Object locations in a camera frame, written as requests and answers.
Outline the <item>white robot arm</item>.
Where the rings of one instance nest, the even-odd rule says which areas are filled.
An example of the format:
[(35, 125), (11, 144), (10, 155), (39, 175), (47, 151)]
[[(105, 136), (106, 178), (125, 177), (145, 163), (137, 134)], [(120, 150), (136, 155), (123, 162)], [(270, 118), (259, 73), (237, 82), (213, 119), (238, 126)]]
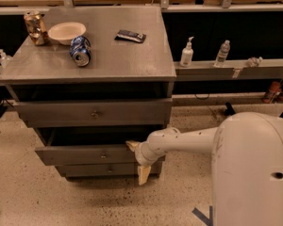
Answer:
[(182, 133), (168, 127), (126, 145), (139, 163), (140, 185), (168, 152), (210, 153), (208, 226), (283, 226), (283, 118), (242, 112), (214, 128)]

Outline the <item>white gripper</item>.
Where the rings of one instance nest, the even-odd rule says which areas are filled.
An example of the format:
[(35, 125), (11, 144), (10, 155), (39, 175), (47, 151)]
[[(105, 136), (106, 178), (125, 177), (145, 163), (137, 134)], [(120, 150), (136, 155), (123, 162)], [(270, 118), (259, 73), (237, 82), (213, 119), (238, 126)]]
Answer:
[(150, 145), (146, 142), (128, 140), (126, 146), (135, 152), (136, 160), (141, 166), (138, 166), (139, 185), (142, 186), (147, 182), (151, 167), (161, 158), (161, 154), (150, 149)]

